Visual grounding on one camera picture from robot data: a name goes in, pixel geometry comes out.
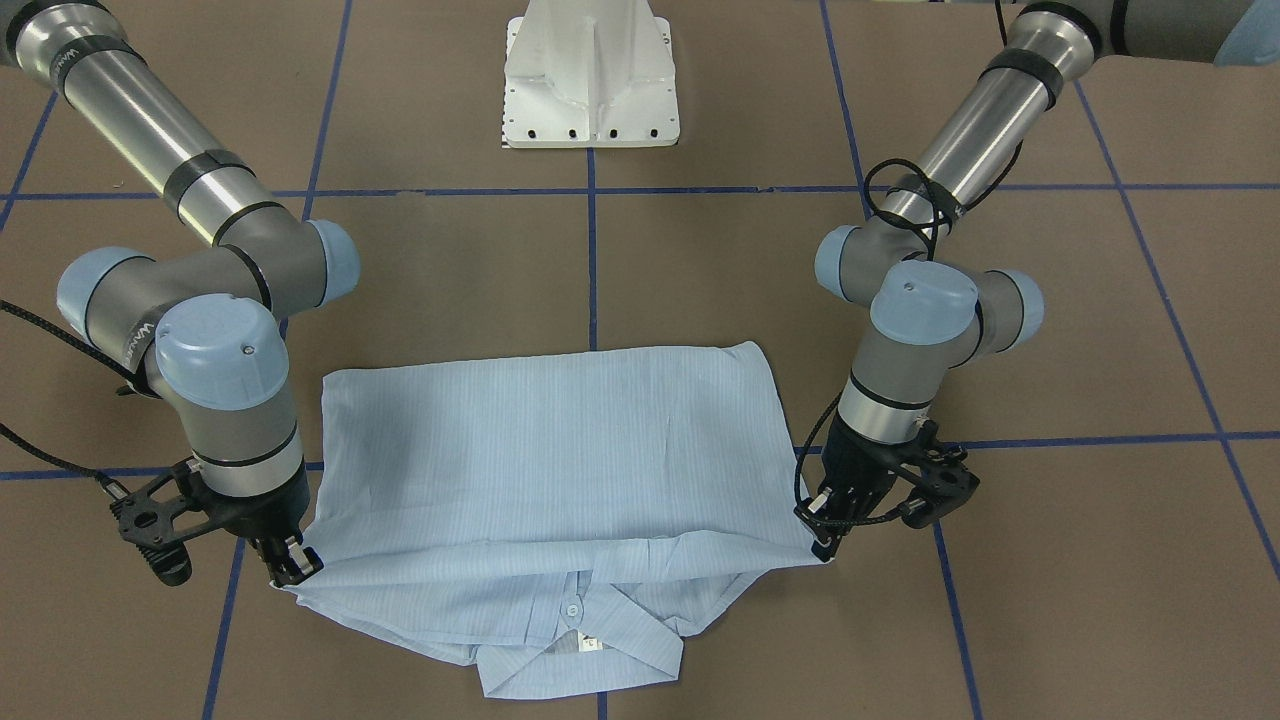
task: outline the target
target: light blue shirt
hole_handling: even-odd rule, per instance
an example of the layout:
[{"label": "light blue shirt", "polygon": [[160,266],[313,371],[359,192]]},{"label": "light blue shirt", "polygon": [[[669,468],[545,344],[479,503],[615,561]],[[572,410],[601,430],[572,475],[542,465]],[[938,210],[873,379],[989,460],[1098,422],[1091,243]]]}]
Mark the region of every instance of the light blue shirt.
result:
[{"label": "light blue shirt", "polygon": [[342,370],[298,603],[476,665],[485,696],[675,680],[762,574],[814,565],[759,347]]}]

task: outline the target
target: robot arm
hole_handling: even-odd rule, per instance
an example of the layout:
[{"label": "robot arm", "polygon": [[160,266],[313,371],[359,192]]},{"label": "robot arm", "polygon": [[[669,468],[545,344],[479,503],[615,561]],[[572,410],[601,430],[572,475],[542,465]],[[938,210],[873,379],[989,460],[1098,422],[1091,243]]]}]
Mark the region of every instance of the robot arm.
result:
[{"label": "robot arm", "polygon": [[[99,3],[0,0],[0,64],[65,97],[211,246],[165,263],[105,247],[58,284],[72,327],[178,411],[193,452],[137,492],[105,486],[120,534],[166,584],[191,575],[183,541],[218,528],[247,538],[274,584],[305,580],[323,565],[298,529],[310,491],[278,322],[355,288],[351,238],[276,202]],[[151,497],[170,482],[177,498]],[[187,511],[207,521],[177,530]]]},{"label": "robot arm", "polygon": [[[823,240],[818,282],[868,307],[872,327],[823,447],[826,478],[796,507],[818,538],[818,557],[829,560],[856,525],[899,518],[913,528],[932,524],[978,487],[964,452],[937,442],[927,413],[947,370],[1030,338],[1043,319],[1043,296],[1018,272],[937,263],[934,243],[980,202],[1065,85],[1112,54],[1270,63],[1280,58],[1280,1],[1029,5],[919,164],[908,164],[913,174],[890,188],[865,225]],[[908,500],[872,518],[899,478],[914,486]]]}]

